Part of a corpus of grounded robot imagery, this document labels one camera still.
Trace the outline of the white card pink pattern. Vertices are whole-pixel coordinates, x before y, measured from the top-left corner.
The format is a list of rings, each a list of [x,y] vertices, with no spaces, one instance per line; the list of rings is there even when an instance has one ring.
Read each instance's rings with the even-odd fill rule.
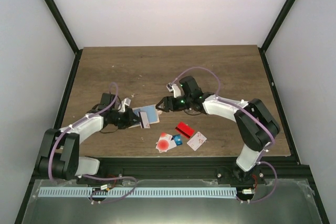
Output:
[[[199,147],[205,143],[207,137],[205,137],[201,132],[197,132],[193,137],[189,139],[187,145],[193,150],[196,151]]]

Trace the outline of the red card black stripe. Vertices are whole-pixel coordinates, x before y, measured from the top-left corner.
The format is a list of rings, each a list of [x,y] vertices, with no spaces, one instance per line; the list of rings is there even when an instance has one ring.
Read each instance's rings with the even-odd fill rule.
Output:
[[[195,130],[184,122],[180,122],[175,129],[187,139],[190,139],[195,133]]]

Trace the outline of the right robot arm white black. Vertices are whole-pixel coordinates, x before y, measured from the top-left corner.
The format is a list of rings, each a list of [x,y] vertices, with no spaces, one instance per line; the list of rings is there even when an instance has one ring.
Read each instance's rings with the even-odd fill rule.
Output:
[[[169,83],[172,93],[156,104],[163,112],[193,110],[201,114],[216,115],[237,124],[244,146],[236,159],[233,177],[244,184],[252,177],[267,148],[275,142],[280,126],[260,99],[236,101],[225,99],[212,92],[203,92],[192,76],[184,77],[180,84]]]

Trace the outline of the white card red circle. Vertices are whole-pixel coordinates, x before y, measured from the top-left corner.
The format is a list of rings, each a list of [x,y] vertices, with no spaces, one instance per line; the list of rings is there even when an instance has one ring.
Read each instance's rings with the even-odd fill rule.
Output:
[[[173,148],[177,147],[173,136],[167,133],[161,133],[158,142],[156,143],[156,149],[160,152],[167,152]]]

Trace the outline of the beige leather card holder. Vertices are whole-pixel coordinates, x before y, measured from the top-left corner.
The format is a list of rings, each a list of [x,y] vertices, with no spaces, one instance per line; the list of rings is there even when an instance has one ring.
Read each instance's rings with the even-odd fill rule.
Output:
[[[150,128],[150,124],[159,123],[159,114],[155,105],[147,105],[138,108],[134,108],[133,112],[140,118],[140,122],[136,123],[133,127],[141,127],[145,129]]]

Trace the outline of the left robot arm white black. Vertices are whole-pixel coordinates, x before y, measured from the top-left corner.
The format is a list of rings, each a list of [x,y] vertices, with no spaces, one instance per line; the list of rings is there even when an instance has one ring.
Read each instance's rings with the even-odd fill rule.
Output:
[[[103,93],[96,104],[82,118],[60,129],[48,129],[36,159],[34,171],[49,179],[70,180],[88,175],[95,184],[102,184],[107,178],[107,170],[100,161],[92,157],[82,157],[79,147],[91,135],[108,125],[125,130],[140,122],[140,118],[130,108],[131,100],[111,93]]]

